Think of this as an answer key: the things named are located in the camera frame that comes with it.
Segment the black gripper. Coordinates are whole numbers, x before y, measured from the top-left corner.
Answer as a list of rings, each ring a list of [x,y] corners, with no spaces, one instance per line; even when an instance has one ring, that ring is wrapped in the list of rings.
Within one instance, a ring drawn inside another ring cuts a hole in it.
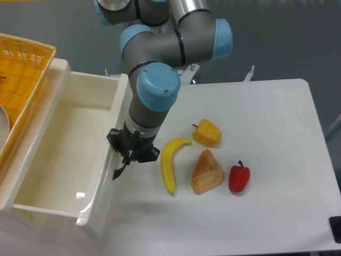
[[[143,138],[138,130],[132,133],[127,127],[124,127],[122,130],[111,129],[107,140],[114,151],[123,157],[122,163],[126,163],[126,161],[147,163],[156,161],[160,154],[160,150],[153,146],[155,137],[154,135]]]

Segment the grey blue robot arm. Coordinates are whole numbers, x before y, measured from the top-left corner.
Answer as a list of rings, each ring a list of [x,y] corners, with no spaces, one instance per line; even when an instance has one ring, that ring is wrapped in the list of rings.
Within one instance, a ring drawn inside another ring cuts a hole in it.
[[[130,162],[152,162],[153,141],[180,88],[176,68],[230,54],[233,36],[206,1],[95,1],[106,25],[130,21],[119,40],[133,93],[125,123],[108,140]]]

